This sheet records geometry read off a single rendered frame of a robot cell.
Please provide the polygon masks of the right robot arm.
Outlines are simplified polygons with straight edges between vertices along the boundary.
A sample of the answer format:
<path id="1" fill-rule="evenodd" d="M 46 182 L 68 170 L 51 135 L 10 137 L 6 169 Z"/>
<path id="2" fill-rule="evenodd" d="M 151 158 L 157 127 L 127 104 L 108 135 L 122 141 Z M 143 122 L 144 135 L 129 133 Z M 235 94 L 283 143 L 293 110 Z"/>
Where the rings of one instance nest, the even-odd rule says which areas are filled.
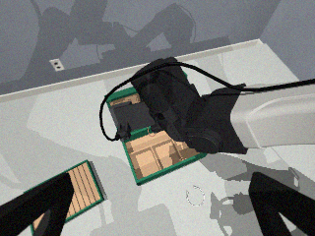
<path id="1" fill-rule="evenodd" d="M 199 95 L 180 66 L 166 66 L 130 83 L 158 124 L 196 152 L 246 154 L 249 148 L 315 145 L 315 79 L 282 87 L 257 84 Z"/>

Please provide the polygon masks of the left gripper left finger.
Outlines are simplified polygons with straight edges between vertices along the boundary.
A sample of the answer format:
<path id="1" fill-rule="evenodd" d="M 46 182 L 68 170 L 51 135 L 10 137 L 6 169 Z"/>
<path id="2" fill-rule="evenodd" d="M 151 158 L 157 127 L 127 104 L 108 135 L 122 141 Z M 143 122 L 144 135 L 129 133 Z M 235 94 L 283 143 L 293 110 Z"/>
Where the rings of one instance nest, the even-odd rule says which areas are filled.
<path id="1" fill-rule="evenodd" d="M 74 196 L 68 172 L 0 206 L 0 236 L 18 236 L 43 215 L 32 236 L 60 236 Z"/>

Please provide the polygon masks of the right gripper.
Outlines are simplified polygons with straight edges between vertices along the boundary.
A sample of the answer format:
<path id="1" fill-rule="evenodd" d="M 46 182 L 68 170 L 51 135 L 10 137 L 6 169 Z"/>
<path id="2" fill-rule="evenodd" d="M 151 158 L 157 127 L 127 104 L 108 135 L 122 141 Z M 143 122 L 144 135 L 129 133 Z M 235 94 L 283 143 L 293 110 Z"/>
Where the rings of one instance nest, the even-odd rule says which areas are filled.
<path id="1" fill-rule="evenodd" d="M 125 136 L 125 140 L 131 137 L 131 130 L 142 129 L 151 126 L 154 134 L 163 131 L 158 124 L 158 114 L 152 113 L 144 100 L 140 97 L 140 101 L 134 104 L 128 104 L 113 109 L 118 121 L 117 135 L 119 140 Z"/>

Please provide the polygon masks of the green divided box with tan compartments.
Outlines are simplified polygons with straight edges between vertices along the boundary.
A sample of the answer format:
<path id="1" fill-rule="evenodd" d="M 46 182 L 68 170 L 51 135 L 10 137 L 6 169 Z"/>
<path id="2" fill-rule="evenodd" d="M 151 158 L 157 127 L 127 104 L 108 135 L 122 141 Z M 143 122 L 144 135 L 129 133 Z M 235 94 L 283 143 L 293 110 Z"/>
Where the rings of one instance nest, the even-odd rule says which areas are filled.
<path id="1" fill-rule="evenodd" d="M 108 109 L 118 103 L 141 102 L 134 87 L 114 92 L 108 97 Z M 151 136 L 150 137 L 148 133 Z M 196 152 L 185 142 L 174 141 L 165 131 L 154 134 L 151 126 L 132 131 L 129 140 L 122 143 L 137 186 L 156 179 L 173 170 L 206 157 L 207 153 Z"/>

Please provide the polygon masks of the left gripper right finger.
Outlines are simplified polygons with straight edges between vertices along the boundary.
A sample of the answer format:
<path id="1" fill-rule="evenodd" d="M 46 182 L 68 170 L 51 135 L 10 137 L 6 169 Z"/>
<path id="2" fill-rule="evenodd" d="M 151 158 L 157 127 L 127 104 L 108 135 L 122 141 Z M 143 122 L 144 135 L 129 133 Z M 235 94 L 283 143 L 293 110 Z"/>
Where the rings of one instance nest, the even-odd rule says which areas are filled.
<path id="1" fill-rule="evenodd" d="M 315 200 L 261 172 L 253 172 L 248 194 L 263 236 L 292 236 L 281 214 L 315 236 Z"/>

